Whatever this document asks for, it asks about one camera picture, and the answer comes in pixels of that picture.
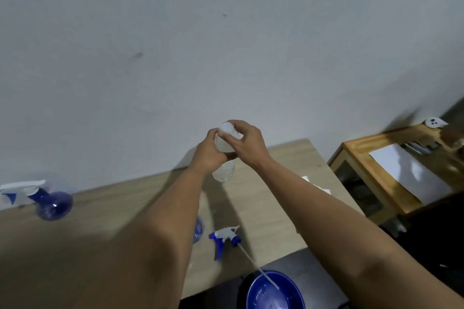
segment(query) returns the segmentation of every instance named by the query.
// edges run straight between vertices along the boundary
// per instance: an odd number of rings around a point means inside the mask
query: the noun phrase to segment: trigger sprayer
[[[11,204],[16,201],[17,194],[26,195],[37,203],[36,213],[47,221],[64,217],[73,207],[73,197],[66,192],[48,193],[44,188],[45,180],[6,183],[0,186],[0,193],[6,195]]]
[[[267,278],[267,280],[275,287],[277,290],[279,290],[279,286],[270,279],[269,276],[266,275],[266,273],[258,266],[258,264],[255,263],[252,257],[250,257],[250,254],[247,253],[245,249],[243,249],[242,245],[240,244],[242,242],[242,239],[240,236],[235,234],[235,231],[240,227],[239,226],[233,226],[233,227],[225,227],[220,230],[217,230],[216,232],[213,232],[209,235],[209,238],[214,240],[217,246],[217,261],[221,261],[222,257],[222,249],[224,247],[225,241],[228,239],[232,243],[232,247],[239,247],[242,252],[245,254],[245,256],[248,258],[248,260],[251,261],[251,263],[258,268],[259,272],[263,274],[264,277]]]

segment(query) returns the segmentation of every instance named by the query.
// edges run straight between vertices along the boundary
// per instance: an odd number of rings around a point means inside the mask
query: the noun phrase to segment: blue plastic basin
[[[280,291],[277,291],[266,277],[262,274],[259,275],[248,289],[246,295],[247,309],[275,308],[276,303],[281,304],[283,308],[287,306],[288,309],[305,309],[305,301],[300,290],[287,275],[278,271],[264,272],[279,286]]]

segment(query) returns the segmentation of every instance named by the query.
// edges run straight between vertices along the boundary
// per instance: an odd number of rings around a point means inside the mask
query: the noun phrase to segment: blue spray bottle
[[[16,195],[22,193],[37,203],[36,213],[46,221],[58,220],[66,216],[73,207],[73,197],[66,192],[48,193],[44,188],[45,180],[6,183],[0,186],[0,193],[6,195],[11,204]]]

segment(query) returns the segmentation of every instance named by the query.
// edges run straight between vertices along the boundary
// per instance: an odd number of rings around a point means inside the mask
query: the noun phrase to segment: hand
[[[214,137],[218,131],[219,129],[217,128],[208,131],[206,138],[198,145],[195,151],[194,157],[188,167],[189,170],[207,175],[216,171],[225,162],[237,158],[237,154],[235,153],[221,153],[216,149],[214,146]]]
[[[245,164],[256,170],[263,163],[272,160],[264,144],[261,131],[257,127],[242,120],[229,120],[229,122],[234,125],[238,132],[243,134],[243,137],[237,139],[221,130],[218,131],[217,135],[229,143]]]

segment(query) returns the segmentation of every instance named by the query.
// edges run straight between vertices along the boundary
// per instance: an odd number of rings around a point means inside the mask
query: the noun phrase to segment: wooden table
[[[274,159],[361,212],[308,140],[270,148]],[[74,195],[65,218],[45,222],[34,206],[0,212],[0,301],[3,308],[68,308],[92,278],[89,262],[107,241],[179,176],[182,170]],[[243,247],[262,266],[306,245],[259,176],[237,160],[234,177],[204,183],[199,215],[203,238],[194,245],[182,297],[255,269],[238,249],[214,261],[207,235],[240,225]]]
[[[393,143],[403,144],[411,141],[417,141],[422,145],[435,141],[442,144],[430,155],[413,153],[413,156],[450,185],[454,192],[464,190],[464,161],[457,157],[455,150],[442,142],[439,129],[431,129],[425,125],[415,125],[344,142],[328,162],[334,172],[347,163],[379,199],[384,208],[369,216],[369,219],[378,225],[398,214],[410,215],[425,207],[369,155],[370,152]]]

